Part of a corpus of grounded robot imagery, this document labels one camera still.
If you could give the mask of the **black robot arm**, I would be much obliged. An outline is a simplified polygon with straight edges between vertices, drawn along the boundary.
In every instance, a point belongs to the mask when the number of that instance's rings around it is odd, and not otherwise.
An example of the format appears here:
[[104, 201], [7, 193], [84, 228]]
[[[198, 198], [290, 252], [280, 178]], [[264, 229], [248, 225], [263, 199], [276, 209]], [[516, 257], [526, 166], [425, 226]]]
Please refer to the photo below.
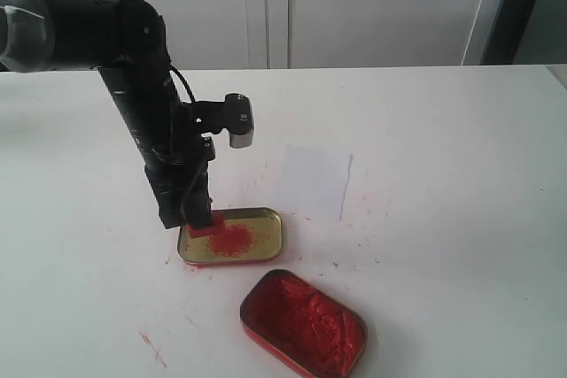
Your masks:
[[144, 160], [165, 228], [212, 226], [208, 154], [172, 79], [163, 18], [144, 0], [1, 0], [1, 63], [95, 70]]

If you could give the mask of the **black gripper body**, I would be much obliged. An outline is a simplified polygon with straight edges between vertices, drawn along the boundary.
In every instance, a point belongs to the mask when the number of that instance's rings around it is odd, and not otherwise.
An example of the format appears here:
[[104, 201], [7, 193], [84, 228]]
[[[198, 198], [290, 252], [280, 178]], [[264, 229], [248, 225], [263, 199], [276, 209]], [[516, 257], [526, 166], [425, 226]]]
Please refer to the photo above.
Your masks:
[[208, 163], [215, 159], [210, 136], [196, 135], [182, 141], [182, 150], [141, 145], [144, 171], [157, 201], [182, 201], [204, 194], [209, 200]]

